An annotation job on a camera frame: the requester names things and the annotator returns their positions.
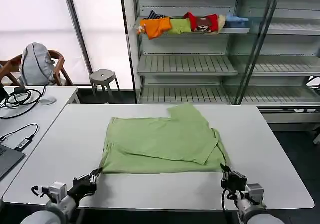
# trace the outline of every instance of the wooden chair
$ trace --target wooden chair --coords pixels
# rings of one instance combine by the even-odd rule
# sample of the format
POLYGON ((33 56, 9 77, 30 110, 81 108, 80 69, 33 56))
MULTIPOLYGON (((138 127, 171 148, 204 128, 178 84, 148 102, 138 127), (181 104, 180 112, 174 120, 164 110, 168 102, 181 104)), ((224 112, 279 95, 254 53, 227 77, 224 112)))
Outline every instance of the wooden chair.
POLYGON ((0 61, 0 82, 7 76, 12 82, 11 86, 21 86, 17 79, 11 74, 12 72, 19 72, 19 67, 10 68, 9 66, 6 66, 7 63, 8 61, 0 61))
MULTIPOLYGON (((58 86, 63 86, 63 85, 72 86, 73 83, 64 68, 65 58, 63 57, 63 55, 54 50, 48 50, 48 51, 51 58, 58 60, 58 63, 56 64, 53 71, 53 77, 54 77, 55 83, 58 86), (63 84, 61 81, 60 72, 63 74, 64 78, 66 79, 65 84, 63 84)), ((5 76, 7 76, 15 85, 21 86, 21 84, 17 81, 17 79, 11 74, 11 72, 17 72, 17 71, 19 72, 21 59, 22 59, 22 54, 8 61, 4 65, 4 67, 0 69, 0 80, 2 80, 5 76)))

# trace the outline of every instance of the laptop keyboard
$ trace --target laptop keyboard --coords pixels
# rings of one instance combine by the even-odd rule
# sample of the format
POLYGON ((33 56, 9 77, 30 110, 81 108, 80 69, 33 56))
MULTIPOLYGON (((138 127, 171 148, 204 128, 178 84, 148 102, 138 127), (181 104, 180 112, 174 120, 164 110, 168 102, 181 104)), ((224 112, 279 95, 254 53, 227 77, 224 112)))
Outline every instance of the laptop keyboard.
POLYGON ((5 153, 6 151, 7 151, 6 149, 0 148, 0 156, 1 156, 3 153, 5 153))

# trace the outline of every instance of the metal pole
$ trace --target metal pole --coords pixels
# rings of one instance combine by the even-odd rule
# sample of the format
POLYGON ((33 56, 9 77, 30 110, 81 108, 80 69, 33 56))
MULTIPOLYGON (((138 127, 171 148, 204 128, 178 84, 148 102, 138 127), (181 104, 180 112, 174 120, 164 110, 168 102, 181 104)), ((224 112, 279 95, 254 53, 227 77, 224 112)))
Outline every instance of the metal pole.
POLYGON ((129 39, 129 32, 128 32, 128 26, 127 26, 127 18, 126 18, 126 7, 125 7, 125 0, 121 0, 121 5, 122 5, 122 14, 123 14, 123 21, 124 21, 124 29, 125 29, 125 35, 126 35, 126 42, 127 42, 127 46, 128 46, 128 53, 129 53, 129 62, 130 62, 130 69, 131 69, 131 78, 132 78, 132 84, 133 84, 133 92, 134 94, 134 101, 136 104, 138 104, 138 100, 137 100, 137 91, 136 91, 136 81, 135 81, 135 75, 134 75, 134 66, 132 63, 132 56, 131 56, 131 46, 130 46, 130 39, 129 39))
POLYGON ((264 13, 264 18, 261 22, 261 25, 259 27, 259 34, 256 38, 255 44, 254 44, 254 50, 251 53, 251 56, 249 58, 249 63, 246 67, 245 76, 243 77, 240 88, 238 90, 236 100, 234 102, 235 105, 241 105, 242 100, 244 98, 244 95, 247 91, 247 86, 249 84, 249 81, 251 79, 253 70, 256 66, 256 62, 258 60, 258 57, 260 55, 262 46, 264 44, 264 40, 267 36, 267 32, 269 30, 269 26, 271 24, 273 15, 275 13, 275 9, 277 7, 278 0, 268 0, 268 4, 264 13))
MULTIPOLYGON (((86 49, 86 44, 85 44, 85 41, 84 41, 84 36, 82 34, 82 31, 81 31, 81 27, 80 27, 80 23, 79 23, 79 19, 78 19, 78 16, 77 16, 77 12, 76 12, 76 8, 75 8, 75 4, 73 2, 73 0, 66 0, 67 2, 67 5, 68 5, 68 9, 69 9, 69 13, 70 13, 70 16, 71 16, 71 19, 72 19, 72 23, 74 25, 74 29, 75 29, 75 32, 76 32, 76 36, 78 38, 78 42, 80 44, 80 47, 81 47, 81 51, 82 51, 82 54, 83 54, 83 57, 84 57, 84 61, 85 61, 85 65, 86 65, 86 68, 89 72, 89 75, 91 75, 93 73, 93 69, 92 69, 92 66, 91 66, 91 62, 90 62, 90 59, 89 59, 89 55, 88 55, 88 51, 86 49)), ((92 90, 93 90, 93 93, 94 95, 96 95, 95 93, 95 90, 94 88, 96 88, 96 86, 91 82, 91 85, 92 85, 92 90)))

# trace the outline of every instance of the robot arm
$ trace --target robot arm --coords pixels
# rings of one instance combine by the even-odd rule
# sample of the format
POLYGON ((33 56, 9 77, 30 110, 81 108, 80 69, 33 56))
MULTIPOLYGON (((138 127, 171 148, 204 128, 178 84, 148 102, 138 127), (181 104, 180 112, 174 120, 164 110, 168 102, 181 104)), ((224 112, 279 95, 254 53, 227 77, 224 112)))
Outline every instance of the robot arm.
MULTIPOLYGON (((221 186, 224 188, 222 207, 224 206, 224 195, 234 200, 239 209, 239 219, 242 224, 284 224, 280 219, 272 216, 266 210, 263 203, 264 189, 260 184, 247 184, 246 176, 230 167, 221 164, 223 178, 221 186)), ((49 187, 32 187, 32 192, 37 196, 47 195, 50 201, 43 211, 38 211, 26 217, 21 224, 67 224, 73 211, 79 206, 80 200, 86 196, 95 194, 97 190, 97 178, 102 169, 95 169, 90 174, 83 175, 73 180, 73 187, 67 191, 64 183, 55 182, 49 187)))
POLYGON ((73 211, 79 206, 80 200, 95 194, 97 178, 102 168, 93 170, 90 174, 74 178, 73 187, 67 191, 64 183, 54 182, 49 187, 32 187, 32 192, 43 197, 47 195, 45 210, 38 211, 26 217, 21 224, 67 224, 73 211))
POLYGON ((239 209, 239 219, 243 224, 284 224, 280 219, 268 213, 264 200, 264 189, 259 183, 247 184, 243 174, 232 171, 230 167, 221 164, 223 178, 221 186, 224 188, 222 207, 225 212, 224 194, 229 191, 227 198, 234 200, 239 209))

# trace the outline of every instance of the green t-shirt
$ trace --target green t-shirt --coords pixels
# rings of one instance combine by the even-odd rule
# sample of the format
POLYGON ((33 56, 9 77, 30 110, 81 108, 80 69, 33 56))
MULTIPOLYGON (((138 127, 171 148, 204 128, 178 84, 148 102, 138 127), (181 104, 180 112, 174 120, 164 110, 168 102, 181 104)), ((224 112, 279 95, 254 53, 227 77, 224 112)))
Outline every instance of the green t-shirt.
POLYGON ((105 173, 219 171, 226 152, 219 133, 191 104, 171 118, 112 118, 101 166, 105 173))

